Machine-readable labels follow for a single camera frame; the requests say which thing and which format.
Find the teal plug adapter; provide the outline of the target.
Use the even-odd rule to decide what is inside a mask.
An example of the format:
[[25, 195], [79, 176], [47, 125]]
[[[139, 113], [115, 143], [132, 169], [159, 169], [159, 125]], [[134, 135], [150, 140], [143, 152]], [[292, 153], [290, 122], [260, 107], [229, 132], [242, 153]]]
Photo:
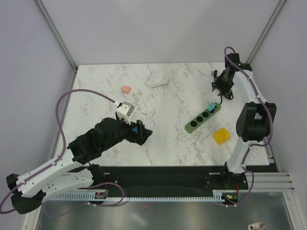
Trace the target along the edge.
[[215, 102], [212, 102], [212, 103], [210, 103], [210, 104], [207, 106], [207, 111], [208, 111], [209, 113], [213, 113], [214, 110], [215, 110], [215, 108], [216, 108], [216, 103], [215, 103]]

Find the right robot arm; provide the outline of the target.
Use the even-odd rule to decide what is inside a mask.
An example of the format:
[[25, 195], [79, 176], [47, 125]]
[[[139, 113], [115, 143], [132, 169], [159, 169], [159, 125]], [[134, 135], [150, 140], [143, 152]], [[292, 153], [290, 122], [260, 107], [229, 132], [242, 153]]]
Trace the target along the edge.
[[233, 98], [232, 87], [236, 86], [244, 101], [243, 109], [236, 122], [238, 140], [230, 159], [224, 164], [220, 184], [224, 188], [239, 187], [246, 189], [246, 160], [252, 147], [265, 147], [271, 141], [273, 121], [277, 111], [274, 103], [268, 102], [260, 93], [248, 63], [240, 61], [235, 51], [225, 55], [225, 69], [218, 75], [212, 73], [212, 90], [228, 100]]

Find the green power strip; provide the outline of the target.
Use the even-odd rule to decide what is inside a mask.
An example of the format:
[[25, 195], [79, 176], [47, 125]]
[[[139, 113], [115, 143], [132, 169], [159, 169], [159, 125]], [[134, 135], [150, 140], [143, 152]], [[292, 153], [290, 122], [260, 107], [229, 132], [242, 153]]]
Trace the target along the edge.
[[217, 112], [219, 112], [220, 109], [221, 109], [221, 105], [219, 103], [216, 103], [216, 108], [213, 113], [209, 113], [207, 109], [205, 109], [203, 112], [201, 112], [199, 115], [197, 115], [194, 119], [192, 119], [190, 122], [188, 122], [185, 125], [185, 130], [189, 134], [191, 134], [197, 128], [199, 128], [202, 124], [207, 122], [211, 117], [213, 117]]

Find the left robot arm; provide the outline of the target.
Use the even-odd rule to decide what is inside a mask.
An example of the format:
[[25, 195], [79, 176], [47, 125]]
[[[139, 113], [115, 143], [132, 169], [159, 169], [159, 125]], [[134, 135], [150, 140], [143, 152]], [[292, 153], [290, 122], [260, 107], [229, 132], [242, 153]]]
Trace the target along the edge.
[[13, 209], [19, 214], [29, 213], [43, 202], [58, 194], [79, 188], [101, 188], [106, 176], [98, 164], [72, 173], [101, 157], [102, 153], [126, 140], [143, 145], [152, 131], [141, 120], [125, 123], [123, 120], [105, 118], [85, 134], [71, 142], [64, 153], [24, 175], [10, 174], [6, 181], [10, 189]]

